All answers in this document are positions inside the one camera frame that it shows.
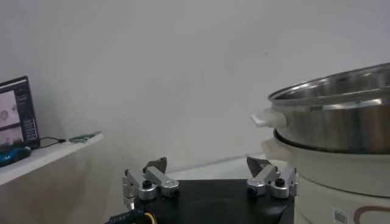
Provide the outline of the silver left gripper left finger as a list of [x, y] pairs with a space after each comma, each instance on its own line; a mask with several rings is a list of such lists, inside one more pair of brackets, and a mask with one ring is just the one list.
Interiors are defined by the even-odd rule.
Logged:
[[165, 172], [168, 165], [166, 157], [149, 161], [141, 170], [126, 169], [122, 176], [122, 199], [124, 205], [135, 209], [135, 202], [150, 202], [160, 195], [163, 198], [176, 199], [180, 194], [178, 180], [168, 177]]

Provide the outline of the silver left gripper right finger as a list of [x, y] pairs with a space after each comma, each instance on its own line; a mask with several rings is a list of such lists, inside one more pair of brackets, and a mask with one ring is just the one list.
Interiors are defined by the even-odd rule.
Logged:
[[267, 193], [274, 198], [286, 199], [297, 196], [296, 168], [286, 166], [280, 170], [266, 159], [246, 158], [252, 178], [246, 181], [251, 197], [260, 197]]

